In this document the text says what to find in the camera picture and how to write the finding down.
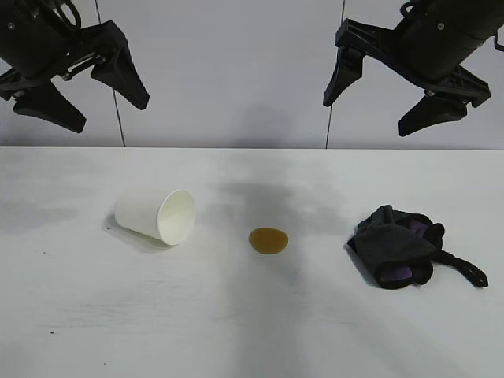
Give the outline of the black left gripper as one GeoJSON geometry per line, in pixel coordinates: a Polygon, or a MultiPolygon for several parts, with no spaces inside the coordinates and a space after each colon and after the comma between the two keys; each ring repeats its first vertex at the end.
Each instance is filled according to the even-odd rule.
{"type": "Polygon", "coordinates": [[[145,110],[150,100],[135,69],[124,33],[108,20],[83,27],[70,1],[2,1],[1,97],[17,92],[13,112],[81,133],[86,117],[51,83],[92,67],[91,77],[145,110]]]}

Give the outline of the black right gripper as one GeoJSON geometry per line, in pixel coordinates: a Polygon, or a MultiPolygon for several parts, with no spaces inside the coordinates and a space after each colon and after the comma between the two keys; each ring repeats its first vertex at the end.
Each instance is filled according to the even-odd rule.
{"type": "Polygon", "coordinates": [[[362,78],[363,60],[371,57],[432,96],[425,95],[398,122],[406,137],[422,129],[464,118],[467,105],[486,102],[489,86],[462,62],[503,26],[501,1],[408,1],[392,29],[345,19],[335,34],[334,72],[323,106],[332,106],[362,78]]]}

